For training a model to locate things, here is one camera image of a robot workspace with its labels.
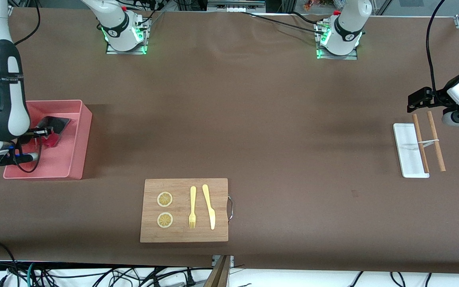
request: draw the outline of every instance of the black cable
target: black cable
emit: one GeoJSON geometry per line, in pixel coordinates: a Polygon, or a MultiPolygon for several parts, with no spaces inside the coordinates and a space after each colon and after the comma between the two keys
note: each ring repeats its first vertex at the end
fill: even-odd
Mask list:
{"type": "Polygon", "coordinates": [[[155,269],[153,269],[153,271],[143,279],[143,282],[139,283],[138,287],[142,287],[143,285],[145,285],[146,282],[150,281],[152,278],[155,278],[155,276],[157,276],[157,274],[163,271],[164,269],[166,269],[166,267],[155,267],[155,269]]]}
{"type": "Polygon", "coordinates": [[[0,287],[3,287],[5,285],[5,281],[6,281],[6,278],[8,277],[8,275],[5,275],[3,278],[1,278],[0,280],[0,287]]]}
{"type": "Polygon", "coordinates": [[[122,2],[121,0],[116,0],[116,1],[117,1],[118,3],[120,3],[120,4],[125,5],[125,6],[132,6],[132,7],[137,7],[137,8],[141,8],[141,7],[145,8],[144,5],[143,5],[143,3],[142,3],[141,1],[139,1],[139,2],[141,3],[141,5],[125,3],[125,2],[122,2]]]}
{"type": "Polygon", "coordinates": [[[401,274],[401,272],[397,272],[398,275],[399,275],[399,278],[401,278],[401,283],[403,283],[402,285],[400,285],[395,279],[394,279],[394,272],[389,272],[389,275],[390,275],[390,279],[392,279],[392,281],[398,285],[398,287],[406,287],[405,285],[405,280],[403,279],[403,276],[401,274]]]}
{"type": "Polygon", "coordinates": [[[303,27],[295,26],[295,25],[292,25],[292,24],[288,24],[288,23],[284,23],[284,22],[281,22],[281,21],[277,21],[277,20],[274,20],[274,19],[270,19],[270,18],[262,17],[262,16],[260,16],[260,15],[255,15],[255,14],[252,14],[252,13],[247,13],[247,12],[241,12],[241,13],[244,13],[244,14],[247,14],[247,15],[251,15],[251,16],[254,16],[254,17],[257,17],[257,18],[263,19],[263,20],[269,20],[269,21],[272,21],[272,22],[275,22],[275,23],[278,23],[278,24],[283,24],[283,25],[286,25],[286,26],[290,26],[290,27],[293,27],[293,28],[301,29],[301,30],[304,30],[304,31],[310,31],[311,33],[320,34],[320,35],[322,35],[322,34],[323,34],[323,32],[322,32],[322,31],[315,31],[315,30],[313,30],[313,29],[307,29],[307,28],[303,28],[303,27]]]}
{"type": "Polygon", "coordinates": [[[439,4],[437,5],[437,7],[435,7],[435,10],[433,11],[433,14],[430,18],[430,22],[428,23],[428,28],[426,29],[426,56],[428,57],[428,65],[430,66],[430,77],[432,79],[432,89],[433,89],[433,93],[435,93],[435,98],[437,98],[437,100],[440,103],[442,103],[443,106],[451,107],[450,104],[442,102],[439,98],[439,94],[437,93],[437,87],[435,86],[435,73],[433,71],[434,69],[433,69],[433,62],[432,62],[432,53],[430,52],[430,31],[432,29],[432,23],[433,23],[433,20],[435,19],[435,15],[437,14],[437,11],[439,11],[440,6],[442,6],[444,2],[445,0],[441,0],[439,4]]]}
{"type": "Polygon", "coordinates": [[[430,281],[431,277],[432,277],[432,274],[428,273],[428,277],[426,278],[426,282],[424,282],[424,287],[428,287],[428,282],[430,281]]]}
{"type": "MultiPolygon", "coordinates": [[[[213,268],[198,267],[198,268],[191,268],[190,270],[194,271],[194,270],[212,270],[212,269],[213,268]]],[[[164,279],[166,277],[173,276],[173,275],[178,274],[178,273],[184,273],[185,271],[187,271],[187,269],[178,270],[178,271],[171,271],[171,272],[168,272],[168,273],[161,274],[161,275],[157,276],[157,279],[155,279],[153,282],[148,284],[146,287],[151,287],[151,285],[153,285],[155,283],[158,283],[160,280],[162,280],[162,279],[164,279]]]]}
{"type": "Polygon", "coordinates": [[[40,8],[38,8],[38,3],[40,3],[40,0],[33,0],[33,2],[35,2],[35,6],[37,7],[37,15],[38,15],[38,23],[37,23],[37,26],[35,27],[35,29],[33,31],[31,31],[31,33],[27,36],[25,36],[24,38],[18,40],[17,42],[15,42],[15,45],[17,46],[18,44],[24,42],[25,40],[28,40],[31,36],[33,36],[33,34],[35,34],[35,32],[38,30],[38,27],[40,27],[40,21],[41,21],[41,18],[40,18],[40,8]]]}
{"type": "MultiPolygon", "coordinates": [[[[13,156],[13,162],[15,163],[15,165],[22,171],[22,172],[25,172],[27,174],[31,174],[33,171],[35,171],[35,169],[37,169],[38,167],[38,163],[40,162],[40,156],[42,155],[42,136],[39,136],[38,137],[38,157],[37,157],[37,160],[36,160],[36,163],[35,163],[35,166],[30,170],[30,171],[27,171],[25,169],[23,169],[20,164],[17,162],[17,158],[15,157],[15,149],[16,147],[14,147],[13,151],[11,152],[12,156],[13,156]]],[[[19,149],[19,155],[22,155],[22,150],[19,149]]]]}
{"type": "Polygon", "coordinates": [[[349,287],[355,287],[355,285],[357,284],[357,281],[359,281],[359,278],[361,277],[363,273],[364,271],[359,272],[359,274],[357,274],[357,277],[353,280],[352,285],[350,285],[349,287]]]}
{"type": "Polygon", "coordinates": [[[183,6],[185,6],[185,7],[187,7],[187,6],[192,6],[192,5],[194,4],[194,2],[191,2],[190,4],[183,4],[183,3],[178,2],[177,0],[173,0],[173,2],[175,2],[175,3],[178,4],[178,5],[183,5],[183,6]]]}
{"type": "Polygon", "coordinates": [[[100,278],[97,279],[97,281],[95,281],[95,283],[93,284],[92,287],[97,287],[97,286],[100,284],[100,282],[102,282],[102,280],[103,280],[109,273],[113,272],[114,270],[116,270],[116,268],[111,268],[111,269],[109,269],[109,271],[107,271],[107,272],[105,272],[104,274],[102,274],[102,276],[100,276],[100,278]]]}
{"type": "Polygon", "coordinates": [[[302,14],[297,13],[296,11],[288,12],[288,14],[295,14],[295,15],[299,16],[302,20],[304,20],[304,21],[306,21],[306,22],[308,22],[308,23],[316,24],[316,21],[311,21],[311,20],[309,20],[308,18],[305,18],[304,16],[302,16],[302,14]]]}
{"type": "Polygon", "coordinates": [[[109,287],[113,287],[115,285],[115,283],[119,280],[119,279],[126,279],[128,280],[127,278],[123,278],[123,276],[125,276],[125,274],[131,272],[131,270],[134,269],[134,268],[131,268],[131,269],[128,269],[127,271],[123,272],[123,273],[120,273],[120,275],[118,276],[118,278],[116,278],[116,276],[114,275],[114,271],[113,271],[113,277],[111,278],[111,280],[114,280],[111,284],[109,284],[109,287]]]}
{"type": "Polygon", "coordinates": [[[196,285],[196,281],[194,281],[192,277],[192,272],[189,267],[187,267],[187,275],[185,276],[185,284],[186,284],[186,287],[191,287],[191,286],[196,285]]]}
{"type": "Polygon", "coordinates": [[[40,274],[41,274],[40,280],[43,281],[43,279],[45,278],[45,280],[47,281],[47,283],[49,284],[50,287],[59,287],[56,284],[56,280],[54,280],[54,278],[51,277],[51,275],[49,274],[49,271],[47,271],[47,269],[40,268],[40,267],[37,267],[37,269],[40,270],[40,274]]]}
{"type": "MultiPolygon", "coordinates": [[[[12,252],[8,249],[8,247],[6,245],[4,245],[3,243],[0,242],[0,247],[2,247],[3,249],[5,249],[5,251],[8,253],[8,256],[10,256],[11,260],[12,260],[12,263],[13,263],[13,267],[15,269],[15,272],[19,272],[19,269],[17,268],[17,261],[15,260],[15,257],[13,257],[13,254],[12,252]]],[[[17,286],[20,287],[20,280],[17,279],[17,286]]]]}
{"type": "Polygon", "coordinates": [[[42,286],[45,286],[45,283],[43,281],[43,276],[40,276],[40,282],[42,283],[42,286]]]}
{"type": "Polygon", "coordinates": [[[143,11],[146,11],[146,7],[144,7],[144,4],[142,1],[139,1],[141,3],[141,6],[143,7],[143,11]]]}
{"type": "Polygon", "coordinates": [[[131,282],[131,287],[133,287],[132,280],[130,280],[129,278],[123,278],[123,277],[120,277],[120,278],[123,279],[123,280],[127,280],[128,282],[131,282]]]}
{"type": "Polygon", "coordinates": [[[49,277],[53,277],[53,278],[62,278],[62,279],[69,279],[69,278],[82,278],[82,277],[99,276],[99,275],[103,275],[104,273],[84,274],[84,275],[74,275],[74,276],[49,275],[49,277]]]}
{"type": "Polygon", "coordinates": [[[150,16],[148,16],[148,18],[146,18],[145,20],[143,20],[143,21],[141,21],[141,22],[138,22],[137,24],[140,25],[140,24],[142,24],[142,23],[144,23],[144,22],[150,20],[151,17],[153,16],[153,14],[155,14],[155,11],[156,11],[156,10],[154,10],[154,11],[150,14],[150,16]]]}

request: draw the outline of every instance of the white floor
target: white floor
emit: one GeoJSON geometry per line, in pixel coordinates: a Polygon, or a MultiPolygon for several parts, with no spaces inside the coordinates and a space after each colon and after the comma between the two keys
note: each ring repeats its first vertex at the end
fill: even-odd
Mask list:
{"type": "MultiPolygon", "coordinates": [[[[170,268],[163,273],[181,270],[182,268],[170,268]]],[[[102,273],[108,269],[62,269],[51,271],[51,274],[59,276],[74,276],[83,274],[102,273]]],[[[146,276],[153,269],[137,269],[140,277],[146,276]]],[[[267,269],[232,269],[229,276],[229,287],[348,287],[352,284],[358,272],[355,271],[295,271],[295,270],[267,270],[267,269]]],[[[5,271],[0,271],[0,279],[5,276],[5,271]]],[[[193,271],[193,279],[196,282],[206,280],[210,274],[209,270],[193,271]]],[[[402,273],[408,287],[424,287],[426,273],[402,273]]],[[[89,287],[95,283],[99,276],[56,279],[59,287],[89,287]]],[[[107,276],[99,285],[109,285],[111,276],[107,276]]],[[[161,287],[176,286],[184,282],[182,274],[176,274],[160,281],[161,287]]],[[[5,287],[16,287],[15,276],[9,276],[5,287]]],[[[25,287],[26,282],[21,280],[21,286],[25,287]]],[[[457,287],[459,286],[459,274],[433,274],[428,285],[429,287],[457,287]]],[[[125,280],[118,280],[114,287],[131,287],[131,283],[125,280]]],[[[355,287],[397,287],[390,279],[388,272],[364,272],[355,287]]]]}

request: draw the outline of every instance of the yellow plastic knife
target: yellow plastic knife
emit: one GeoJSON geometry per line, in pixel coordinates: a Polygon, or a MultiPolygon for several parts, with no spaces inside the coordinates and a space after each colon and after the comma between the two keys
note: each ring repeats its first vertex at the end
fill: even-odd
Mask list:
{"type": "Polygon", "coordinates": [[[203,184],[203,194],[208,206],[208,215],[210,216],[210,228],[215,229],[215,210],[210,205],[210,192],[208,191],[208,185],[203,184]]]}

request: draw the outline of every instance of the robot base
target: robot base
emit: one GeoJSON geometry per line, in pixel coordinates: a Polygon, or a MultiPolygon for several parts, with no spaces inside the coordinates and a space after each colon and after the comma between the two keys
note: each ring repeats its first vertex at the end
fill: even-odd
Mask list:
{"type": "MultiPolygon", "coordinates": [[[[323,31],[326,32],[328,28],[328,23],[326,20],[319,21],[317,24],[313,24],[315,31],[323,31]]],[[[357,60],[357,49],[353,48],[352,52],[348,55],[339,56],[334,55],[327,50],[320,42],[324,35],[315,34],[315,43],[316,43],[316,58],[317,59],[332,59],[332,60],[357,60]]]]}
{"type": "Polygon", "coordinates": [[[133,49],[129,51],[117,51],[111,47],[111,45],[107,44],[106,47],[106,54],[108,55],[146,55],[148,52],[148,40],[150,39],[150,24],[151,19],[146,20],[142,23],[141,26],[138,28],[144,29],[143,31],[139,32],[139,35],[142,35],[144,40],[137,44],[133,49]]]}

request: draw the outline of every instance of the cable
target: cable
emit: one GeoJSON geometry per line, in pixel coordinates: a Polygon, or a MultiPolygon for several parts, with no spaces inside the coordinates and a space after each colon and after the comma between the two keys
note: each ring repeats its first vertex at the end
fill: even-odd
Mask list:
{"type": "Polygon", "coordinates": [[[100,278],[97,279],[97,281],[95,281],[95,283],[93,284],[92,287],[97,287],[97,286],[100,284],[100,282],[102,282],[102,280],[103,280],[109,273],[113,272],[114,270],[116,270],[116,268],[111,268],[111,269],[109,269],[109,271],[107,271],[106,273],[102,274],[102,276],[100,276],[100,278]]]}
{"type": "Polygon", "coordinates": [[[113,287],[115,285],[115,283],[119,280],[119,279],[125,279],[125,280],[128,280],[127,278],[123,278],[123,276],[125,276],[125,274],[131,272],[131,270],[133,270],[134,268],[131,268],[131,269],[128,269],[127,271],[123,272],[123,273],[120,273],[120,275],[118,276],[118,278],[116,278],[116,276],[114,275],[114,271],[113,271],[113,277],[111,278],[111,280],[114,280],[112,283],[109,284],[109,287],[113,287]]]}
{"type": "Polygon", "coordinates": [[[142,24],[142,23],[147,22],[148,20],[150,20],[151,17],[153,16],[153,14],[155,14],[155,11],[156,11],[156,10],[154,10],[154,11],[150,14],[150,16],[148,16],[148,18],[146,18],[146,20],[143,20],[143,21],[141,21],[141,22],[138,22],[137,24],[140,25],[140,24],[142,24]]]}
{"type": "Polygon", "coordinates": [[[437,7],[435,7],[435,10],[433,11],[433,14],[430,18],[430,22],[428,23],[428,28],[426,29],[426,56],[428,57],[428,65],[430,66],[430,77],[432,79],[433,93],[435,94],[435,97],[437,98],[437,100],[440,103],[442,103],[443,106],[451,107],[450,104],[442,102],[439,98],[439,94],[437,93],[437,87],[435,86],[435,73],[433,71],[434,69],[433,69],[433,62],[432,62],[432,53],[430,52],[430,31],[432,29],[432,23],[433,23],[433,20],[435,19],[435,15],[440,9],[440,6],[442,6],[444,2],[445,0],[441,0],[439,4],[437,5],[437,7]]]}
{"type": "Polygon", "coordinates": [[[363,273],[364,271],[359,272],[359,274],[357,274],[357,277],[353,280],[352,285],[350,285],[349,287],[355,287],[355,285],[357,284],[357,281],[359,281],[359,278],[361,277],[363,273]]]}
{"type": "Polygon", "coordinates": [[[304,31],[310,31],[311,33],[320,34],[320,35],[323,34],[322,31],[315,31],[315,30],[313,30],[313,29],[307,29],[307,28],[295,26],[295,25],[288,24],[288,23],[284,23],[284,22],[277,21],[277,20],[274,20],[274,19],[262,17],[262,16],[260,16],[260,15],[256,15],[256,14],[252,14],[252,13],[247,13],[247,12],[241,12],[241,13],[244,13],[244,14],[247,14],[247,15],[251,15],[251,16],[254,16],[254,17],[263,19],[263,20],[269,20],[269,21],[272,21],[272,22],[275,22],[275,23],[278,23],[278,24],[283,24],[283,25],[290,26],[290,27],[293,27],[293,28],[301,29],[301,30],[304,30],[304,31]]]}
{"type": "Polygon", "coordinates": [[[297,15],[299,16],[302,20],[308,22],[308,23],[311,23],[311,24],[316,24],[316,21],[311,21],[309,20],[308,18],[305,18],[304,16],[302,16],[302,14],[300,13],[297,13],[296,11],[291,11],[291,12],[288,12],[288,14],[294,14],[294,15],[297,15]]]}
{"type": "Polygon", "coordinates": [[[189,4],[183,4],[183,3],[178,2],[177,0],[173,0],[173,2],[175,2],[178,5],[185,6],[185,7],[192,6],[194,4],[194,2],[190,2],[189,4]]]}
{"type": "Polygon", "coordinates": [[[430,281],[431,277],[432,277],[432,274],[428,273],[428,277],[426,278],[426,282],[424,282],[424,287],[428,287],[428,282],[430,281]]]}
{"type": "MultiPolygon", "coordinates": [[[[213,268],[198,267],[198,268],[190,268],[189,270],[190,271],[194,271],[194,270],[212,270],[212,269],[213,268]]],[[[162,280],[162,279],[164,279],[166,277],[173,276],[173,275],[178,274],[178,273],[184,273],[185,271],[187,271],[187,269],[178,270],[178,271],[171,271],[171,272],[168,272],[168,273],[161,274],[161,275],[157,276],[157,279],[155,279],[153,282],[148,284],[146,287],[151,287],[151,285],[154,285],[155,283],[158,283],[160,280],[162,280]]]]}
{"type": "Polygon", "coordinates": [[[157,274],[163,271],[164,269],[166,269],[166,267],[155,267],[155,269],[153,269],[153,271],[143,279],[143,282],[139,283],[138,287],[142,287],[143,285],[145,285],[146,282],[150,281],[150,279],[152,278],[155,278],[155,276],[157,276],[157,274]]]}
{"type": "Polygon", "coordinates": [[[38,23],[37,23],[37,26],[35,27],[35,29],[27,36],[25,36],[24,38],[18,40],[17,42],[15,42],[15,45],[17,46],[18,44],[24,42],[25,40],[28,40],[31,36],[33,36],[33,34],[35,34],[35,32],[38,30],[38,27],[40,27],[40,21],[41,21],[41,18],[40,18],[40,8],[38,8],[38,3],[40,3],[40,0],[33,0],[33,2],[35,2],[35,6],[37,7],[37,15],[38,15],[38,23]]]}
{"type": "MultiPolygon", "coordinates": [[[[37,169],[38,167],[38,163],[40,162],[40,156],[42,155],[42,136],[39,136],[38,137],[38,157],[37,157],[37,160],[36,160],[36,163],[35,163],[35,166],[30,170],[30,171],[27,171],[25,169],[23,169],[20,164],[17,162],[17,158],[15,157],[15,148],[13,149],[13,151],[11,152],[12,156],[13,156],[13,162],[15,163],[15,165],[22,171],[22,172],[25,172],[27,174],[31,174],[33,171],[35,171],[35,169],[37,169]]],[[[22,150],[19,149],[19,155],[22,155],[22,150]]]]}
{"type": "Polygon", "coordinates": [[[57,276],[57,275],[49,275],[49,277],[62,278],[62,279],[70,279],[70,278],[82,278],[82,277],[99,276],[99,275],[103,275],[104,273],[84,274],[84,275],[74,275],[74,276],[57,276]]]}
{"type": "Polygon", "coordinates": [[[122,1],[120,1],[120,0],[116,0],[116,1],[117,1],[118,3],[123,4],[123,5],[126,5],[126,6],[128,5],[128,6],[132,6],[132,7],[138,7],[138,8],[140,8],[141,6],[143,6],[143,3],[142,3],[141,1],[139,1],[139,2],[141,3],[140,6],[135,5],[135,4],[125,3],[125,2],[122,2],[122,1]]]}
{"type": "MultiPolygon", "coordinates": [[[[15,268],[15,272],[19,272],[19,269],[17,268],[17,261],[15,260],[15,257],[13,257],[13,254],[12,252],[8,249],[8,247],[6,245],[4,245],[3,243],[0,242],[0,247],[2,247],[3,249],[5,249],[5,251],[8,253],[8,256],[10,256],[11,260],[12,260],[12,263],[13,263],[13,267],[15,268]]],[[[17,278],[17,286],[20,287],[20,279],[17,278]]]]}
{"type": "Polygon", "coordinates": [[[31,287],[31,270],[33,269],[33,265],[35,265],[34,262],[29,264],[29,267],[27,269],[27,277],[26,277],[27,287],[31,287]]]}
{"type": "Polygon", "coordinates": [[[395,279],[394,279],[394,272],[389,272],[389,275],[390,275],[390,279],[393,280],[393,282],[398,285],[398,287],[406,287],[405,285],[405,280],[403,279],[403,276],[401,274],[401,272],[397,272],[399,274],[399,278],[401,278],[401,282],[403,283],[403,285],[400,285],[395,279]]]}

